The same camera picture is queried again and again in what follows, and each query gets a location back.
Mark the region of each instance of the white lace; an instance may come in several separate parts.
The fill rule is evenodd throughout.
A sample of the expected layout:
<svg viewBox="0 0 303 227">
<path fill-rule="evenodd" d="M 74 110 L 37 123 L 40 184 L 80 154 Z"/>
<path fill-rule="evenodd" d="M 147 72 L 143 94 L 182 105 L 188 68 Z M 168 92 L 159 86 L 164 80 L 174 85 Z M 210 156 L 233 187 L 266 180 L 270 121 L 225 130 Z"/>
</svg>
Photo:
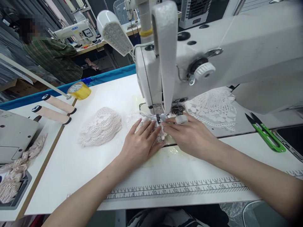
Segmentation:
<svg viewBox="0 0 303 227">
<path fill-rule="evenodd" d="M 110 141 L 122 128 L 121 116 L 108 107 L 102 107 L 82 126 L 79 144 L 100 146 Z"/>
<path fill-rule="evenodd" d="M 209 90 L 184 103 L 187 112 L 212 128 L 235 131 L 237 109 L 232 105 L 235 96 L 228 87 Z"/>
<path fill-rule="evenodd" d="M 137 120 L 139 120 L 139 118 L 142 118 L 142 121 L 139 124 L 139 126 L 137 127 L 136 132 L 143 125 L 144 121 L 146 121 L 146 120 L 155 120 L 155 121 L 157 121 L 157 116 L 156 115 L 152 115 L 150 113 L 146 113 L 146 112 L 143 112 L 143 111 L 132 112 L 126 118 L 126 131 L 127 131 L 126 133 L 128 133 L 130 131 L 130 129 L 133 126 L 133 124 L 136 123 Z M 167 133 L 165 133 L 163 131 L 163 126 L 161 125 L 161 131 L 160 131 L 160 133 L 159 133 L 159 135 L 158 135 L 155 143 L 161 143 L 161 142 L 163 142 L 163 140 L 165 139 L 166 135 L 167 135 Z"/>
<path fill-rule="evenodd" d="M 0 173 L 8 172 L 0 183 L 0 202 L 8 203 L 17 195 L 21 185 L 20 180 L 25 177 L 27 163 L 42 151 L 46 137 L 47 134 L 39 136 L 33 145 L 22 153 L 21 158 L 0 168 Z"/>
</svg>

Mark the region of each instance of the cardboard box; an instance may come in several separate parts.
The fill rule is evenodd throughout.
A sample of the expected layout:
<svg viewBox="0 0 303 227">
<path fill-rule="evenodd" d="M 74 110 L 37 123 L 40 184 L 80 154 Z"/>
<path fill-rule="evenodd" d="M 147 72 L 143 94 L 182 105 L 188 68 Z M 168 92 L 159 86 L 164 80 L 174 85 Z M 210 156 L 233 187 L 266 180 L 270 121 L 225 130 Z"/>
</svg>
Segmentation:
<svg viewBox="0 0 303 227">
<path fill-rule="evenodd" d="M 28 96 L 31 94 L 35 94 L 35 93 L 50 89 L 48 86 L 44 85 L 40 81 L 37 81 L 36 79 L 34 79 L 28 75 L 26 75 L 26 76 L 29 77 L 33 81 L 33 84 L 30 84 L 23 78 L 18 78 L 16 80 L 13 80 L 10 83 L 7 83 L 4 86 L 0 86 L 0 92 L 4 91 L 4 90 L 8 90 L 18 96 L 24 97 L 24 96 Z M 50 84 L 55 87 L 59 86 L 59 84 L 57 84 L 56 82 L 51 82 Z"/>
</svg>

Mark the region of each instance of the scissors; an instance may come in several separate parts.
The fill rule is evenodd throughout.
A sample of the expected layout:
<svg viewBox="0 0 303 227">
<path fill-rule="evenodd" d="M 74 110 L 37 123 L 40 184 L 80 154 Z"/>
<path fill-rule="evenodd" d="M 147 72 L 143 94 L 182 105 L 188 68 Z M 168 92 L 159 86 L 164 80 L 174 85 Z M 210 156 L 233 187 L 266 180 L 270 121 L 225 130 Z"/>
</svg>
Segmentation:
<svg viewBox="0 0 303 227">
<path fill-rule="evenodd" d="M 266 142 L 266 144 L 275 152 L 285 152 L 286 148 L 283 144 L 278 140 L 278 138 L 272 134 L 272 132 L 262 123 L 262 121 L 253 113 L 250 113 L 252 118 L 248 116 L 246 117 L 252 126 L 256 129 L 262 139 Z"/>
</svg>

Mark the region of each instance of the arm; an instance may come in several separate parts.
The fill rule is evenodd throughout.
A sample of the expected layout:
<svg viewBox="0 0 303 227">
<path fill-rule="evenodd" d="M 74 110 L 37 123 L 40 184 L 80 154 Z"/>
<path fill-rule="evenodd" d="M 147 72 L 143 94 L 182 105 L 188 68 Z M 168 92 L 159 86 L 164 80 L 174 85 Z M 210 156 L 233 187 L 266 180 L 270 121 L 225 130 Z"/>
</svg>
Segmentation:
<svg viewBox="0 0 303 227">
<path fill-rule="evenodd" d="M 278 169 L 259 162 L 218 140 L 205 125 L 186 114 L 188 123 L 164 123 L 180 149 L 196 158 L 229 172 L 250 187 L 274 210 L 294 220 L 303 199 L 303 182 Z M 167 122 L 175 123 L 175 118 Z"/>
<path fill-rule="evenodd" d="M 76 49 L 71 44 L 62 44 L 54 39 L 46 39 L 48 44 L 63 56 L 71 56 L 77 53 Z"/>
<path fill-rule="evenodd" d="M 50 215 L 43 227 L 85 226 L 108 193 L 165 145 L 158 143 L 152 146 L 161 130 L 158 127 L 149 136 L 155 122 L 144 122 L 135 133 L 140 122 L 141 119 L 129 131 L 121 153 L 97 176 L 67 198 Z"/>
</svg>

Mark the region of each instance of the person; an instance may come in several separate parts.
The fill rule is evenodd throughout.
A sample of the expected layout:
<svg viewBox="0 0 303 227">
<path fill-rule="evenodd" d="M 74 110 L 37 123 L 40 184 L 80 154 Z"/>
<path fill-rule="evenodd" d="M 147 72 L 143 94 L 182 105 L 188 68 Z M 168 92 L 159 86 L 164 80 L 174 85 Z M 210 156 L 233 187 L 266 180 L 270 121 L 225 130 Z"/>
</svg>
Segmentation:
<svg viewBox="0 0 303 227">
<path fill-rule="evenodd" d="M 166 119 L 166 122 L 163 123 L 164 131 L 175 139 L 182 151 L 205 160 L 239 178 L 288 220 L 294 221 L 298 217 L 303 196 L 303 182 L 301 180 L 259 162 L 221 142 L 202 122 L 188 114 L 186 115 L 188 123 L 185 125 L 175 124 L 175 118 Z M 141 119 L 133 125 L 127 134 L 120 154 L 98 175 L 67 198 L 49 216 L 43 227 L 85 226 L 107 194 L 164 146 L 163 143 L 152 146 L 161 127 L 158 126 L 152 132 L 155 122 L 145 121 L 135 133 L 140 122 Z M 183 217 L 186 217 L 186 213 L 182 210 L 157 209 L 161 209 L 162 214 L 166 212 L 165 215 L 168 216 L 164 219 L 166 223 L 161 223 L 156 218 L 149 218 L 148 221 L 144 222 L 143 219 L 148 214 L 139 214 L 129 226 L 180 226 L 180 224 L 183 224 L 182 226 L 206 226 L 198 219 L 182 220 Z M 157 209 L 150 212 L 157 216 Z"/>
<path fill-rule="evenodd" d="M 43 37 L 31 18 L 19 19 L 19 37 L 23 50 L 58 80 L 68 84 L 81 79 L 82 68 L 70 59 L 77 53 L 72 45 Z"/>
</svg>

